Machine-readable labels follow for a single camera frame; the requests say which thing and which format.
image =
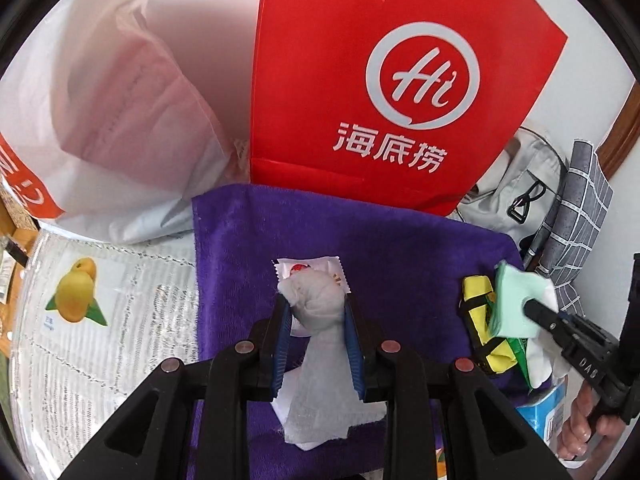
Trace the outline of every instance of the crumpled tissue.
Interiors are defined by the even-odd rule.
[[[381,420],[386,404],[365,404],[353,389],[344,343],[344,291],[327,272],[303,269],[278,284],[293,316],[311,334],[302,366],[284,374],[272,406],[285,442],[309,450],[349,428]]]

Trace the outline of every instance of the hi logo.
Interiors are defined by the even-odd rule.
[[[395,28],[369,56],[367,92],[389,121],[410,130],[434,130],[460,118],[480,87],[471,45],[439,23]]]

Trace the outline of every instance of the mint green tissue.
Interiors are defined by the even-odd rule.
[[[501,261],[495,273],[495,308],[489,323],[493,337],[530,339],[540,327],[524,314],[529,300],[544,301],[549,280],[535,272],[524,272]]]

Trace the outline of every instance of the white paper bag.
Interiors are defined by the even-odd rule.
[[[188,229],[193,196],[246,180],[213,111],[146,29],[146,1],[60,1],[0,81],[0,170],[18,199],[114,243]]]

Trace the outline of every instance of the mango illustration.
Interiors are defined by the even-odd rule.
[[[95,268],[95,262],[91,258],[80,258],[74,263],[71,270],[84,270],[95,283],[95,273],[97,269]]]
[[[57,310],[69,323],[78,323],[87,317],[107,326],[94,298],[96,271],[95,262],[91,258],[76,261],[71,270],[60,279],[46,310]]]
[[[447,476],[447,463],[445,462],[444,451],[441,449],[436,451],[436,472],[438,478]]]

